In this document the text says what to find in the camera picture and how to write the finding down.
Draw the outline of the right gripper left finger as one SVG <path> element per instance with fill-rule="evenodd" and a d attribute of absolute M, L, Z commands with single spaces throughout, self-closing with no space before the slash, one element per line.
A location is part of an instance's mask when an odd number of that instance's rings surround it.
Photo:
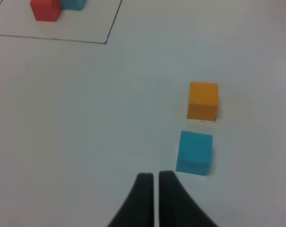
<path fill-rule="evenodd" d="M 123 205 L 109 227 L 154 226 L 154 181 L 152 173 L 139 173 Z"/>

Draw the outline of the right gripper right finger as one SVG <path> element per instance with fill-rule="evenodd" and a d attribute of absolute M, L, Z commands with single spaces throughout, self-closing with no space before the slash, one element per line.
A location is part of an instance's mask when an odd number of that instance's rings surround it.
<path fill-rule="evenodd" d="M 173 171 L 159 172 L 159 225 L 161 227 L 215 227 L 190 197 Z"/>

